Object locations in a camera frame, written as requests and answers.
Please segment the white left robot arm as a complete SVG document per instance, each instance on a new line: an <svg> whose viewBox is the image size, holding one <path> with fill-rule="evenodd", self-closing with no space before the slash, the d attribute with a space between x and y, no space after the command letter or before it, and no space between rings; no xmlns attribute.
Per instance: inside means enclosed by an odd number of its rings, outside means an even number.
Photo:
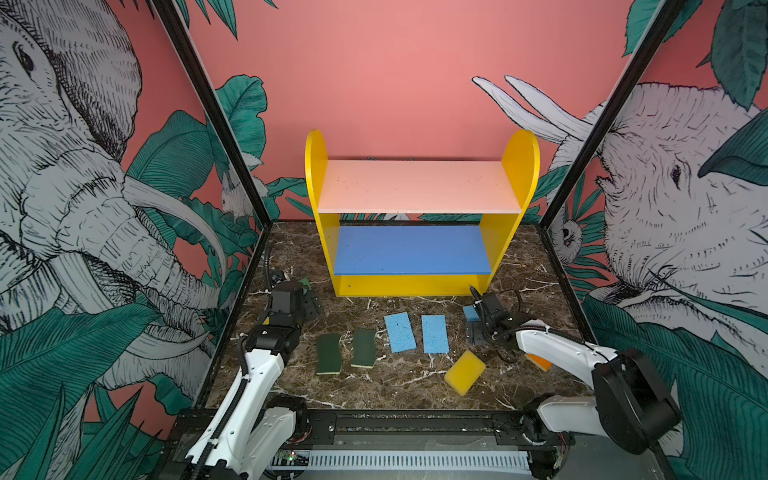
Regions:
<svg viewBox="0 0 768 480"><path fill-rule="evenodd" d="M319 315L308 283L284 280L271 288L258 323L239 341L235 380L185 454L182 479L257 479L281 447L306 435L305 400L267 397L299 345L302 327Z"/></svg>

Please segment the blue sponge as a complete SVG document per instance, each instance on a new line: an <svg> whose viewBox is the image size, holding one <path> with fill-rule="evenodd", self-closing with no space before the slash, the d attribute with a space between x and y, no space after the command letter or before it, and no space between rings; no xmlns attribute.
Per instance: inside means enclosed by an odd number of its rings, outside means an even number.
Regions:
<svg viewBox="0 0 768 480"><path fill-rule="evenodd" d="M480 317L479 317L479 315L478 315L478 313L477 313L477 311L476 311L474 306L472 306L472 305L465 306L462 309L462 311L464 313L465 320L466 320L467 323L480 322L481 321L481 319L480 319Z"/></svg>
<svg viewBox="0 0 768 480"><path fill-rule="evenodd" d="M421 321L424 352L427 354L448 354L450 347L445 316L423 315Z"/></svg>
<svg viewBox="0 0 768 480"><path fill-rule="evenodd" d="M397 313L385 317L390 348L393 353L414 350L416 341L410 318L407 313Z"/></svg>

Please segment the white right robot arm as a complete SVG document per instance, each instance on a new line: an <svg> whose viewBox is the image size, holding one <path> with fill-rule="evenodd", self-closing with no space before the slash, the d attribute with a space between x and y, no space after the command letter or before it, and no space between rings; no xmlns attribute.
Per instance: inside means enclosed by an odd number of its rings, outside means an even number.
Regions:
<svg viewBox="0 0 768 480"><path fill-rule="evenodd" d="M672 431L682 413L651 359L635 348L615 350L557 330L531 314L508 310L495 293L470 289L483 339L510 353L549 362L581 381L588 396L545 396L524 408L530 443L555 434L605 437L639 455Z"/></svg>

